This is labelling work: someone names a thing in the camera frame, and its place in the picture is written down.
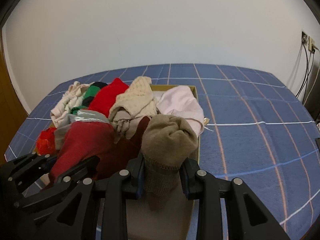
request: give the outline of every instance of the blue plaid bedsheet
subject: blue plaid bedsheet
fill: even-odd
[[[292,240],[300,239],[320,214],[319,130],[304,106],[274,75],[253,69],[206,64],[139,66],[91,74],[58,85],[32,111],[12,139],[6,159],[31,152],[50,110],[75,80],[130,84],[137,76],[153,84],[195,85],[205,117],[200,167],[217,178],[241,177]],[[26,196],[39,191],[40,180]],[[188,240],[196,239],[196,203]],[[223,217],[224,239],[227,239]]]

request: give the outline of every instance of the gray fabric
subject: gray fabric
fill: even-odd
[[[71,127],[71,123],[65,126],[62,126],[54,131],[54,144],[55,144],[56,150],[60,150],[62,148],[64,143],[64,137],[68,132],[68,130],[70,129],[70,127]]]
[[[97,111],[80,109],[77,112],[77,115],[71,114],[70,116],[71,122],[104,122],[110,123],[108,118]]]

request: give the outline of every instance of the wall outlet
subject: wall outlet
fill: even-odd
[[[315,46],[315,44],[316,43],[315,43],[314,39],[309,36],[309,51],[312,51],[313,46]]]
[[[305,32],[302,32],[301,41],[302,44],[308,46],[308,35]]]

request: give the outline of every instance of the white wall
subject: white wall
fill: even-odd
[[[237,65],[287,84],[301,30],[320,47],[303,0],[21,0],[3,31],[12,82],[30,110],[61,82],[137,65]],[[294,93],[305,64],[302,54]]]

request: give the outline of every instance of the red yarn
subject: red yarn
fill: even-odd
[[[56,152],[54,144],[54,131],[57,128],[49,127],[47,130],[41,131],[36,142],[36,147],[40,155],[53,154]]]

